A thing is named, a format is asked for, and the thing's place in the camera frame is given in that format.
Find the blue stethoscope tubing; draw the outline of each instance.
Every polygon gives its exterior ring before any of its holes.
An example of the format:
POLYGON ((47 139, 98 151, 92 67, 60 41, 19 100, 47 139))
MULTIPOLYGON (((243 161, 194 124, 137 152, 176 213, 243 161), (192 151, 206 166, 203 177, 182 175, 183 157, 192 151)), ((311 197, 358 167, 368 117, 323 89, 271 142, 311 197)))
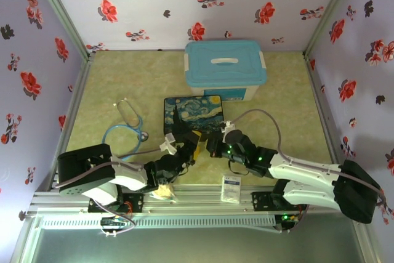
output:
MULTIPOLYGON (((110 127, 110 128, 107 129, 107 131, 104 133, 102 143, 103 143, 103 144, 105 143, 105 139, 107 138, 107 135, 108 135, 111 131, 113 131, 114 129, 117 129, 117 128, 119 128, 119 127, 123 127, 123 128, 126 128, 126 129, 130 129, 131 131, 133 131, 133 132, 135 132, 135 133, 137 134, 138 143, 137 143, 137 145, 133 148, 133 150, 131 151, 131 153, 137 152, 137 150, 138 150, 138 149, 140 148, 140 146, 141 146, 142 139, 143 139, 142 130, 141 130, 141 128, 142 128, 142 118, 138 115, 138 119, 139 119, 139 124, 138 124, 137 127, 132 127, 132 126, 130 126, 129 124, 116 124, 116 125, 110 127)), ((129 156, 126 156, 126 157, 121 158, 121 159, 122 159, 122 160, 127 160, 127 159, 130 158, 131 156, 132 156, 132 155, 129 155, 129 156)))

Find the mouse pad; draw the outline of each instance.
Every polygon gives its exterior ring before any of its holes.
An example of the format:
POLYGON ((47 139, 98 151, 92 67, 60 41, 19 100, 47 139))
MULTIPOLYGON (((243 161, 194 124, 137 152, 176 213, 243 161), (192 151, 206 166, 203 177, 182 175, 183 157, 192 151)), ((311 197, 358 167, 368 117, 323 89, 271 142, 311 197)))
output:
POLYGON ((200 141, 222 133, 224 121, 219 95, 173 97, 164 99, 164 135, 172 133, 176 141, 188 131, 202 133, 200 141))

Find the stethoscope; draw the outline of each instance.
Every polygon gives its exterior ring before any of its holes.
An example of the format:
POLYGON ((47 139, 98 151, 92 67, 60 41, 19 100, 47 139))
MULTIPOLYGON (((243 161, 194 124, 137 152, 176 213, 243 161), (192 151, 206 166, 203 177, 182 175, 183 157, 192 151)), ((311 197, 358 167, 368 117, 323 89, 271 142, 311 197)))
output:
MULTIPOLYGON (((130 102, 126 98, 120 100, 118 103, 114 103, 113 105, 118 109, 120 115, 122 116, 123 121, 126 124, 116 124, 116 125, 110 127, 109 129, 107 129, 107 131, 104 133, 102 143, 105 143, 105 139, 107 138, 107 135, 111 131, 113 131, 114 129, 116 129, 118 127, 127 128, 127 129, 130 129, 131 131, 133 131, 133 132, 135 132, 137 134, 138 143, 134 147, 134 149, 131 151, 131 153, 135 153, 140 148, 141 143, 146 141, 146 140, 148 140, 148 138, 149 138, 148 133, 142 131, 142 118, 141 118, 141 116, 139 116, 137 114, 137 112, 135 112, 134 108, 131 106, 130 102), (127 116, 122 111, 122 108, 120 108, 122 102, 126 103, 127 106, 131 109, 131 111, 136 115, 136 117, 133 118, 133 119, 137 119, 136 123, 130 123, 129 122, 127 116)), ((126 160, 129 157, 131 157, 131 156, 126 156, 126 157, 122 158, 122 160, 126 160)))

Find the floral wallpaper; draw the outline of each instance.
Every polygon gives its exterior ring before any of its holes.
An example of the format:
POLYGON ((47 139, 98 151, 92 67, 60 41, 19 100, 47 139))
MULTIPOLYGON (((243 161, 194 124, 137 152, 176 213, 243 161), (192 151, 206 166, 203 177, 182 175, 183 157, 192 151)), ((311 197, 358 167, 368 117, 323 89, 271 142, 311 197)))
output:
MULTIPOLYGON (((224 38, 255 39, 266 51, 303 51, 329 2, 329 0, 61 1, 88 51, 183 49, 190 41, 224 38)), ((333 40, 337 39, 340 30, 339 23, 334 30, 333 40)))
POLYGON ((47 0, 1 0, 0 262, 47 177, 82 58, 47 0))
MULTIPOLYGON (((341 0, 309 56, 339 133, 336 149, 362 167, 394 206, 394 2, 341 0)), ((394 261, 394 212, 376 209, 372 226, 394 261)))

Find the black bracket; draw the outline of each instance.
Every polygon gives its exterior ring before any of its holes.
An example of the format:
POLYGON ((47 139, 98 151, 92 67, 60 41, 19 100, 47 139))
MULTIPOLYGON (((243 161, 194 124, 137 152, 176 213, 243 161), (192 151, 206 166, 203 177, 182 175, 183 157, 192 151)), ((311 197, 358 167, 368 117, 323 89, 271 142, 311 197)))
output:
POLYGON ((252 192, 252 204, 255 212, 262 211, 299 211, 307 208, 306 204, 293 205, 290 203, 275 203, 271 197, 271 192, 252 192))
MULTIPOLYGON (((142 212, 143 194, 142 193, 123 193, 123 204, 109 206, 110 209, 120 214, 132 214, 142 212)), ((93 200, 90 200, 87 212, 105 212, 100 209, 93 200)))

